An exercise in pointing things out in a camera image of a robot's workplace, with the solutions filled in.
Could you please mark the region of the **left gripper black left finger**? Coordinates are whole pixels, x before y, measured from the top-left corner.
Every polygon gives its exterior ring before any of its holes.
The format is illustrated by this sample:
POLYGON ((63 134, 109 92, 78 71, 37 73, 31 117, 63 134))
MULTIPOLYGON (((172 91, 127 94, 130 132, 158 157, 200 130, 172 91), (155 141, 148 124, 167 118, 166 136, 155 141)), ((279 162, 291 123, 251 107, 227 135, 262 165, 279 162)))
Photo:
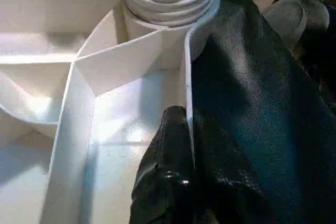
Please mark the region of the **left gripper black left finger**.
POLYGON ((131 193, 130 223, 193 223, 195 170, 185 109, 167 108, 131 193))

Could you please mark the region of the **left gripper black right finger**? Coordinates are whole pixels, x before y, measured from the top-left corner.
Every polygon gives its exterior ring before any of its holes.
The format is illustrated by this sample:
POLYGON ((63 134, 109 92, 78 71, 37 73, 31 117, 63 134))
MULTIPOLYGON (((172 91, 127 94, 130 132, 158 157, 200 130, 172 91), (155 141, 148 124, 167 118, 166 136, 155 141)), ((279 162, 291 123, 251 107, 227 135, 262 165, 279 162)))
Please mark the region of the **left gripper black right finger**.
POLYGON ((216 120, 194 111, 194 157, 202 206, 218 223, 276 223, 257 175, 216 120))

